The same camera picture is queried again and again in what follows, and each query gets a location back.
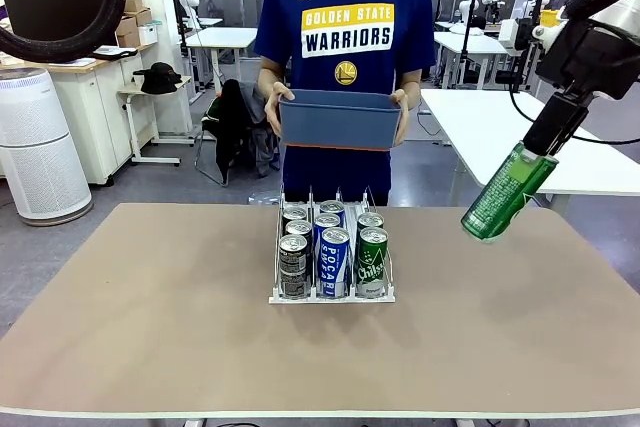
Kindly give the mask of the person's left hand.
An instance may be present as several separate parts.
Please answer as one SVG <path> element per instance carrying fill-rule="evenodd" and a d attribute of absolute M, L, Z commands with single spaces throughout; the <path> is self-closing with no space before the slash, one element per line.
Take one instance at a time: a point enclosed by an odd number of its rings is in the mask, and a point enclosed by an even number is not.
<path fill-rule="evenodd" d="M 400 145 L 406 136 L 409 122 L 409 96 L 403 89 L 396 90 L 391 100 L 398 106 L 400 115 L 395 134 L 394 145 Z"/>

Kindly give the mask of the person's right hand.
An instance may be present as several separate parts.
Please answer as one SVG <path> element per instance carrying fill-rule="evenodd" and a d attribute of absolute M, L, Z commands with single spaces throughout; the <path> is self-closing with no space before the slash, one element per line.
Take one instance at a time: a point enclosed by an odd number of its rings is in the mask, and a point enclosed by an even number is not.
<path fill-rule="evenodd" d="M 278 137 L 282 136 L 282 125 L 279 117 L 279 105 L 282 98 L 291 101 L 295 99 L 295 96 L 282 82 L 275 82 L 265 105 L 265 113 L 272 130 Z"/>

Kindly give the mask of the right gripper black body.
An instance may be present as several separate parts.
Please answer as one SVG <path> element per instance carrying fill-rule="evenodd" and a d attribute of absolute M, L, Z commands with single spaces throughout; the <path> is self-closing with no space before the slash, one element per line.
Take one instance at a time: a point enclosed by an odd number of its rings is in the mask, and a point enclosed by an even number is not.
<path fill-rule="evenodd" d="M 595 98 L 593 91 L 569 88 L 554 93 L 523 138 L 526 150 L 555 155 L 577 131 Z"/>

